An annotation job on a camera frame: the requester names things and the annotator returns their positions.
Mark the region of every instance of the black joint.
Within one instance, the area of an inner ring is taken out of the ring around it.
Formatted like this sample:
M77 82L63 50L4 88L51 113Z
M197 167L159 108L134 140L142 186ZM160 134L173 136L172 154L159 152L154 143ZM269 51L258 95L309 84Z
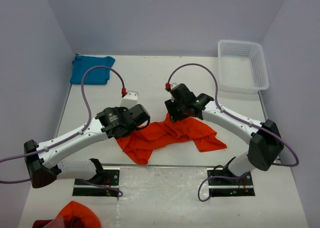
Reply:
M170 91L172 100L165 101L166 109L169 112L172 122L183 120L188 117L196 117L203 120L202 111L206 105L213 101L213 97L206 94L199 94L197 97L185 84L178 84Z
M141 104L128 109L125 107L105 108L96 115L108 138L127 137L136 128L150 119L150 115Z
M267 120L262 128L280 137L276 123ZM284 145L272 135L259 130L250 140L248 160L259 170L267 171L283 150Z
M39 145L34 140L29 140L24 143L24 153L28 154L34 152L37 150L38 146ZM52 169L44 167L42 165L44 160L39 159L38 154L25 157L24 160L33 188L41 188L54 182L57 179L57 174L61 172L57 167Z
M98 159L90 159L90 161L94 164L95 166L95 171L97 173L104 173L104 168L102 167L102 164Z

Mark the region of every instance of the white table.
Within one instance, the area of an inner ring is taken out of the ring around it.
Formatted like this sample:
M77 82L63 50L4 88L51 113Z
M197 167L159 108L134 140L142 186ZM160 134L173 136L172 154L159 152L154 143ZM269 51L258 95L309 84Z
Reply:
M151 115L151 121L163 121L164 90L170 73L185 63L200 63L217 73L218 59L212 57L113 56L113 68L120 72L128 90L139 92L139 103ZM205 70L185 67L171 82L185 83L196 95L214 95L214 82ZM121 102L121 83L111 74L106 86L85 86L93 115ZM264 120L258 94L219 92L219 102L242 115ZM87 120L80 87L73 85L66 104L59 135ZM154 151L149 164L213 166L225 164L248 146L223 128L207 123L228 148L198 152L194 143L172 144ZM70 160L98 158L101 163L133 165L115 140L94 144L68 157ZM73 180L59 180L30 189L19 227L31 227L37 219L52 219L71 200L76 200L100 218L103 227L307 227L307 222L290 168L271 167L268 172L252 172L254 197L216 197L206 203L197 199L198 185L207 172L204 167L124 167L120 170L120 188L124 196L72 197ZM202 195L208 195L204 186Z

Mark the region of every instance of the red connector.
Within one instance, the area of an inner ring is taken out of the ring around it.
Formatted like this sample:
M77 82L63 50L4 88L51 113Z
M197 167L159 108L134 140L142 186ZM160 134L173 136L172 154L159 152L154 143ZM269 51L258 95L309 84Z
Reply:
M168 92L171 90L171 84L170 83L166 83L165 84L165 90L167 90Z
M121 94L122 94L122 97L124 97L127 94L127 89L126 88L122 88L121 89Z

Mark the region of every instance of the white surface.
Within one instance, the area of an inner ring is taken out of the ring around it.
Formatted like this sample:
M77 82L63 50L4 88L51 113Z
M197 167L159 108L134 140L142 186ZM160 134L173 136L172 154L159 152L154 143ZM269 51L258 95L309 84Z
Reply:
M260 42L284 0L48 0L75 53L217 54L221 39Z
M270 88L262 92L265 107L296 149L296 186L310 228L319 228L319 0L285 0L262 46L270 79ZM287 151L281 159L294 161Z
M142 104L151 116L151 122L163 121L166 117L164 101L171 98L165 91L171 72L179 65L195 62L217 72L217 58L203 57L152 57L152 56L113 56L116 60L113 68L120 72L126 88L139 92L138 103ZM121 83L114 75L105 86L85 86L92 116L106 107L118 106L121 102ZM202 68L191 66L179 70L171 82L185 83L196 95L206 93L214 96L214 81ZM255 120L264 121L264 115L258 94L234 94L219 92L219 102L235 112ZM59 135L69 132L85 123L88 114L79 85L73 85L64 111ZM168 145L153 152L149 164L160 165L216 165L227 163L233 156L248 150L248 146L239 137L220 126L205 122L215 131L217 138L225 142L228 149L200 153L192 141ZM67 159L83 160L98 158L101 163L134 164L118 146L116 140L99 142L83 149Z
M170 98L164 90L170 72L178 65L198 62L213 71L217 58L201 57L130 57L114 56L117 69L128 88L139 90L139 101L150 112L152 121L164 119L163 102ZM184 82L195 94L213 94L214 84L209 75L197 67L180 70L172 79ZM121 100L120 81L111 74L106 86L86 86L88 101L96 113ZM258 94L220 93L220 100L245 116L263 119ZM86 119L80 87L73 86L60 127L60 134L78 127ZM247 145L232 133L214 126L218 137L228 149L199 153L192 142L174 144L154 152L150 163L217 165L247 150ZM92 145L70 159L99 158L101 162L129 163L131 160L109 140ZM219 197L206 203L197 200L198 185L206 178L204 167L120 169L120 188L124 196L117 202L108 197L72 197L73 180L58 180L41 188L30 189L20 221L20 228L31 227L37 219L51 219L71 200L89 207L103 227L283 227L307 228L290 168L271 167L268 172L254 170L252 178L255 197ZM207 186L201 195L208 194Z
M260 44L220 40L218 62L221 90L255 93L269 87L265 56Z

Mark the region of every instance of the white wall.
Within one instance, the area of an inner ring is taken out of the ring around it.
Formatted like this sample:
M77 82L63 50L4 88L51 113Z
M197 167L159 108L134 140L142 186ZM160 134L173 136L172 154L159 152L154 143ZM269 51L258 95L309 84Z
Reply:
M310 228L320 224L320 0L285 0L262 42L270 88L270 119L297 151L294 179ZM292 162L288 152L284 162Z
M0 158L54 136L73 56L47 0L0 0ZM1 180L28 177L23 159L1 164ZM18 226L30 186L0 184L1 227Z
M48 0L72 50L214 55L220 39L260 42L284 0Z

